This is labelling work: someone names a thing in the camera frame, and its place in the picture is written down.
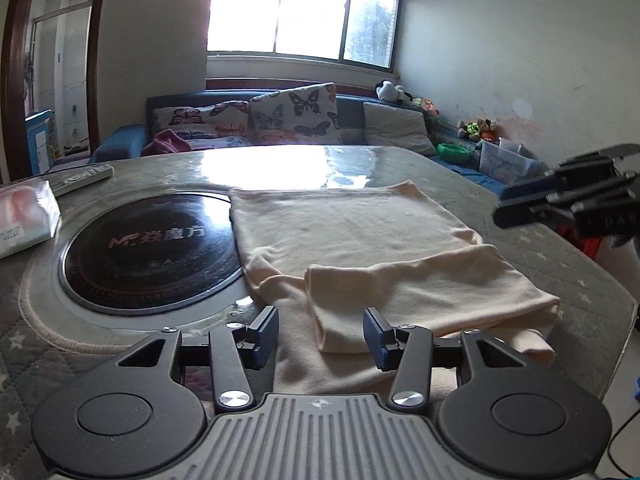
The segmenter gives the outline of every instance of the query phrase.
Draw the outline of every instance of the wooden door frame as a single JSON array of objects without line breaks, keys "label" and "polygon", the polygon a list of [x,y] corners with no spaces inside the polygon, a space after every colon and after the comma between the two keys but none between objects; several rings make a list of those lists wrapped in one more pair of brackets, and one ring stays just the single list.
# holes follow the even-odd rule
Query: wooden door frame
[{"label": "wooden door frame", "polygon": [[[31,0],[9,0],[0,52],[0,117],[10,180],[31,176],[31,164],[24,124],[24,44],[29,25]],[[100,145],[97,112],[98,28],[102,0],[93,0],[86,58],[86,106],[89,147]]]}]

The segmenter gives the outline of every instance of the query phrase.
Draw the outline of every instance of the window sill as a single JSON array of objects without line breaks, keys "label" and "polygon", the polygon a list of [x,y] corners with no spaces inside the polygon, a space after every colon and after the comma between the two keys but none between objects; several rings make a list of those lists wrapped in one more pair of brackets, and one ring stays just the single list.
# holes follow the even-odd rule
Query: window sill
[{"label": "window sill", "polygon": [[297,57],[281,57],[281,56],[238,56],[236,54],[232,54],[230,56],[207,56],[208,62],[242,62],[242,63],[273,63],[273,64],[287,64],[287,65],[300,65],[300,66],[312,66],[312,67],[323,67],[331,70],[340,70],[345,72],[360,72],[363,74],[376,75],[379,76],[380,80],[389,79],[399,80],[400,76],[391,72],[385,72],[384,70],[376,70],[373,68],[365,68],[362,66],[354,66],[342,63],[334,63],[331,61],[324,60],[316,60],[316,59],[299,59]]}]

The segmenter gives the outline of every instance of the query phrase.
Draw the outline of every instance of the remote control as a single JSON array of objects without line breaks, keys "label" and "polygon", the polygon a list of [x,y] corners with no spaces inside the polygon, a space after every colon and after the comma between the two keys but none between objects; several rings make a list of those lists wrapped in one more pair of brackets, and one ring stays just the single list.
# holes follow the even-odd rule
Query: remote control
[{"label": "remote control", "polygon": [[70,176],[58,184],[54,184],[51,186],[51,190],[53,191],[53,196],[59,197],[70,191],[75,191],[99,180],[109,178],[112,175],[113,166],[111,164],[101,164],[100,166],[89,168],[82,173]]}]

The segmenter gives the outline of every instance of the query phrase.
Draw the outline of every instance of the green bowl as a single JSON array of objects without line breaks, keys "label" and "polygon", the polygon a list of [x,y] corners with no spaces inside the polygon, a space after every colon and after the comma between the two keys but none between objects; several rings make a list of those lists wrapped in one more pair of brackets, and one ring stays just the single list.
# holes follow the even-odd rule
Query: green bowl
[{"label": "green bowl", "polygon": [[455,144],[438,144],[438,155],[451,164],[465,164],[471,160],[473,153]]}]

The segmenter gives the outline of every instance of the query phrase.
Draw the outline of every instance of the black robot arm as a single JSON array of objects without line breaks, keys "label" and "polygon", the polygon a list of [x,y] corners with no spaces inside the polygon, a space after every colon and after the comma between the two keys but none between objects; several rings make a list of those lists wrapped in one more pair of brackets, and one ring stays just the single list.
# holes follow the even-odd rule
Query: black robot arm
[{"label": "black robot arm", "polygon": [[629,160],[640,144],[618,144],[575,156],[545,176],[507,186],[494,223],[570,227],[580,238],[613,235],[618,244],[640,232],[640,179]]}]

